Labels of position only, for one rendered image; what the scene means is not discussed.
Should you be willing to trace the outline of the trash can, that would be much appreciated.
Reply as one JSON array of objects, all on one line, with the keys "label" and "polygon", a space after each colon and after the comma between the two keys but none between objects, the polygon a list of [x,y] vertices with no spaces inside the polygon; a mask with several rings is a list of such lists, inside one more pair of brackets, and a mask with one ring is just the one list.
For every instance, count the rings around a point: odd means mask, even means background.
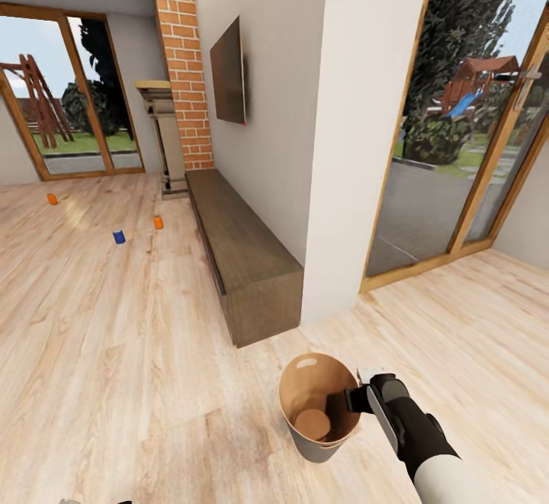
[{"label": "trash can", "polygon": [[[298,362],[317,363],[297,368]],[[278,399],[297,450],[306,460],[328,461],[357,427],[361,413],[349,413],[345,389],[360,387],[337,358],[322,352],[298,355],[283,369]]]}]

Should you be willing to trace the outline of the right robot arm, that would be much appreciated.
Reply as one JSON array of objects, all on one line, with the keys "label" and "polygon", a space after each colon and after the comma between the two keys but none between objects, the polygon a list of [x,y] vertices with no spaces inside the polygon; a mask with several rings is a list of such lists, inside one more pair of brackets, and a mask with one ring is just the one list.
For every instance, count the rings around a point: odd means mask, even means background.
[{"label": "right robot arm", "polygon": [[348,412],[375,414],[422,504],[498,504],[396,376],[380,364],[357,366],[360,387],[344,390]]}]

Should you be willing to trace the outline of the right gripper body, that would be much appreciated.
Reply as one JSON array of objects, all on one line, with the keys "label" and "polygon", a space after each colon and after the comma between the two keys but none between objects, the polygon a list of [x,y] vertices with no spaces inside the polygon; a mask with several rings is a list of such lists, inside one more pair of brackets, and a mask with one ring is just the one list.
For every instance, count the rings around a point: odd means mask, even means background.
[{"label": "right gripper body", "polygon": [[356,388],[345,389],[345,400],[349,413],[369,413],[374,414],[366,405],[364,401],[364,390],[367,389],[367,385],[363,385]]}]

